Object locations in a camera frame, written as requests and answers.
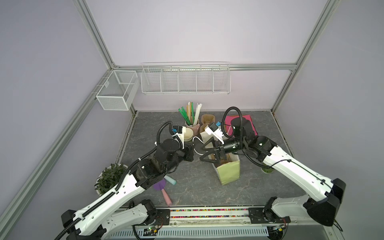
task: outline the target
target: red paper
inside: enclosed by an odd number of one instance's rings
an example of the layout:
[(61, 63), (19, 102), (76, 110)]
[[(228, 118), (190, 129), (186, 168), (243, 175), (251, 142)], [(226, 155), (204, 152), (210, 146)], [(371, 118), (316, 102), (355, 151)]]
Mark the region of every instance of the red paper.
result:
[[(239, 116), (226, 116), (225, 117), (225, 130), (227, 131), (228, 135), (231, 135), (232, 134), (232, 127), (231, 126), (231, 121), (234, 119), (234, 118), (238, 118)], [(251, 119), (251, 116), (250, 115), (243, 115), (243, 118), (249, 120), (252, 124), (252, 129), (253, 131), (255, 132), (255, 135), (257, 135), (257, 132), (256, 132), (256, 129), (255, 129), (255, 126), (253, 125), (252, 123), (252, 119)]]

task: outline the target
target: wire shelf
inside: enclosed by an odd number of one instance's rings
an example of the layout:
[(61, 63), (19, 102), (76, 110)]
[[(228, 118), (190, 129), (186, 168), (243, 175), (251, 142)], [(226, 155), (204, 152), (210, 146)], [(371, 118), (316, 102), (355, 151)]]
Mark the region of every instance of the wire shelf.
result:
[(139, 85), (136, 71), (113, 70), (96, 98), (104, 110), (129, 111)]
[(231, 92), (229, 64), (144, 67), (141, 90), (144, 94), (228, 94)]

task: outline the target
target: white wall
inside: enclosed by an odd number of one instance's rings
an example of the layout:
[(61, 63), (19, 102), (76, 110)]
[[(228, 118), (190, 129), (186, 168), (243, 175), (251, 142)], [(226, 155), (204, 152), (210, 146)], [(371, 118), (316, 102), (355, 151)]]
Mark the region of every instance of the white wall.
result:
[(0, 214), (106, 71), (70, 0), (0, 3)]
[(230, 94), (144, 95), (139, 88), (133, 105), (140, 111), (177, 111), (189, 101), (202, 103), (203, 110), (225, 110), (231, 106), (243, 110), (271, 109), (289, 73), (289, 70), (232, 71)]
[(96, 179), (115, 162), (129, 120), (129, 111), (105, 111), (96, 102), (7, 240), (54, 239), (65, 211), (95, 201)]
[(90, 0), (117, 65), (294, 63), (326, 0)]
[(342, 1), (277, 110), (296, 158), (346, 182), (345, 239), (382, 239), (384, 3)]

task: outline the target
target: white wire basket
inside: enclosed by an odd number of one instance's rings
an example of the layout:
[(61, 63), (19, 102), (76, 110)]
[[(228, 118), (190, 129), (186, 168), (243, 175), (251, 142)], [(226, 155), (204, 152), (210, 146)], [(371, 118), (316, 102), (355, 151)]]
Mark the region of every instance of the white wire basket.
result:
[(144, 94), (230, 93), (229, 64), (146, 67), (141, 73)]
[(136, 71), (113, 70), (96, 98), (104, 110), (128, 111), (139, 85)]

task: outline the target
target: white plant pot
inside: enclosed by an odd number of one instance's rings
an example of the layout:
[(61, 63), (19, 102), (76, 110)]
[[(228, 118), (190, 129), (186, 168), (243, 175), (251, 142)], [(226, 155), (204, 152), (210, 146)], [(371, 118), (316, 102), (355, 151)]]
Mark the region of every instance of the white plant pot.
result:
[[(99, 180), (99, 178), (101, 177), (101, 175), (103, 174), (103, 172), (104, 172), (104, 170), (100, 173), (99, 177), (96, 179), (96, 183), (98, 182), (98, 180)], [(100, 197), (102, 196), (101, 192), (100, 192), (98, 189), (96, 189), (96, 192), (97, 192), (97, 194), (98, 194)]]

